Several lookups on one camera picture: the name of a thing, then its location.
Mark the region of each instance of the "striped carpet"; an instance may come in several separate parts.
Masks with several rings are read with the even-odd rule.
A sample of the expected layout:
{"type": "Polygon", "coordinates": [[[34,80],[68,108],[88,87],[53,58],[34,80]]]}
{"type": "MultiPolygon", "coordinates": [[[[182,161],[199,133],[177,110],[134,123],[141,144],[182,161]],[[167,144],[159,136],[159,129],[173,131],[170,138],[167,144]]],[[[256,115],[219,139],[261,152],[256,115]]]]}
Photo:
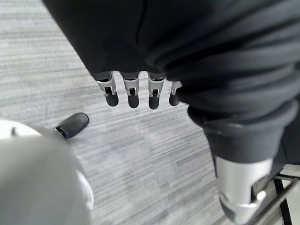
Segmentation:
{"type": "Polygon", "coordinates": [[[76,112],[89,126],[68,142],[95,193],[93,225],[229,225],[210,150],[187,106],[148,107],[147,75],[131,109],[107,105],[97,83],[39,0],[0,1],[0,117],[53,127],[76,112]]]}

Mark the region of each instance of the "black fabric sleeve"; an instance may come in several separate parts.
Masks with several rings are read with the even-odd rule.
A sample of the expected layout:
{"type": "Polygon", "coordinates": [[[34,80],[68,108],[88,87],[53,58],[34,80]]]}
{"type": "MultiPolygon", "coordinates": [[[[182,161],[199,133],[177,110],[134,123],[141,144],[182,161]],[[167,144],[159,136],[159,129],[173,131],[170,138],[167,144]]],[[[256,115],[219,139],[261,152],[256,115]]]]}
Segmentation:
{"type": "Polygon", "coordinates": [[[299,0],[147,2],[138,45],[150,65],[182,82],[179,98],[213,155],[275,156],[298,110],[299,8],[299,0]]]}
{"type": "Polygon", "coordinates": [[[300,91],[299,0],[43,0],[94,79],[166,72],[213,155],[274,157],[300,91]]]}

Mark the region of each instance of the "silver metal joint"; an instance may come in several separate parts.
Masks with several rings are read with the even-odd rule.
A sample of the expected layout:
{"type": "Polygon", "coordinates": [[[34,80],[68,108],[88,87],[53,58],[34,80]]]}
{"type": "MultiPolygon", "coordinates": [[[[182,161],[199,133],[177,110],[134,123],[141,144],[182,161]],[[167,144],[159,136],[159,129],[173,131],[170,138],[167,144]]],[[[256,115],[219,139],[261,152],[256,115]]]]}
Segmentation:
{"type": "Polygon", "coordinates": [[[220,202],[235,224],[247,223],[264,201],[272,163],[272,158],[257,163],[235,163],[216,157],[220,202]]]}
{"type": "Polygon", "coordinates": [[[97,81],[97,83],[105,96],[108,96],[108,93],[111,93],[112,95],[116,94],[116,82],[114,81],[112,72],[110,73],[110,79],[97,81]]]}
{"type": "Polygon", "coordinates": [[[156,96],[157,98],[159,98],[160,93],[163,89],[164,81],[165,79],[152,80],[148,76],[148,90],[149,90],[150,97],[156,96]]]}
{"type": "Polygon", "coordinates": [[[171,93],[172,95],[176,95],[176,90],[182,87],[182,83],[180,81],[172,82],[171,93]]]}
{"type": "Polygon", "coordinates": [[[137,79],[132,80],[123,79],[128,96],[131,96],[131,94],[137,96],[139,94],[139,80],[139,76],[137,77],[137,79]]]}

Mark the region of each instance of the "black fabric cover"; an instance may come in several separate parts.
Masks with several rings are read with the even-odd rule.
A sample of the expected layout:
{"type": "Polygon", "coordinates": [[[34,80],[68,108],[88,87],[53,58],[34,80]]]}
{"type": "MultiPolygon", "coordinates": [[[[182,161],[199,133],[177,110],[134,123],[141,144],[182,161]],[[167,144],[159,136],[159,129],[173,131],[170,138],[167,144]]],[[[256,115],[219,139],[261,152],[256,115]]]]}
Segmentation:
{"type": "Polygon", "coordinates": [[[91,75],[165,72],[214,155],[274,157],[300,91],[299,0],[44,0],[91,75]]]}

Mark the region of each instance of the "metal rod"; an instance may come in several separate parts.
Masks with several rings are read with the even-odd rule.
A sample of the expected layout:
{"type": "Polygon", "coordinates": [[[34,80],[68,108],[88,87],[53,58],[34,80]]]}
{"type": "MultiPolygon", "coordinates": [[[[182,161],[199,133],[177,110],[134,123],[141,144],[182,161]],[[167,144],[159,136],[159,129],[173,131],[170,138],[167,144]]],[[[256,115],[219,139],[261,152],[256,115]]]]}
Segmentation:
{"type": "MultiPolygon", "coordinates": [[[[285,189],[283,187],[282,180],[280,179],[274,179],[274,185],[277,194],[281,193],[285,189]]],[[[292,225],[291,213],[286,199],[280,204],[280,211],[283,220],[282,225],[292,225]]]]}
{"type": "Polygon", "coordinates": [[[286,175],[286,174],[279,174],[277,177],[281,177],[282,180],[283,179],[290,179],[290,180],[292,180],[294,178],[298,178],[300,180],[300,177],[298,177],[298,176],[291,176],[291,175],[286,175]]]}
{"type": "Polygon", "coordinates": [[[279,205],[286,199],[286,196],[293,190],[293,188],[297,185],[298,179],[294,178],[291,183],[289,183],[286,188],[279,193],[265,208],[262,209],[260,213],[258,213],[247,225],[256,225],[262,221],[262,219],[275,208],[279,207],[279,205]]]}
{"type": "Polygon", "coordinates": [[[294,178],[290,178],[290,177],[284,177],[284,176],[275,176],[274,179],[279,179],[279,180],[288,180],[288,181],[292,181],[294,178]]]}

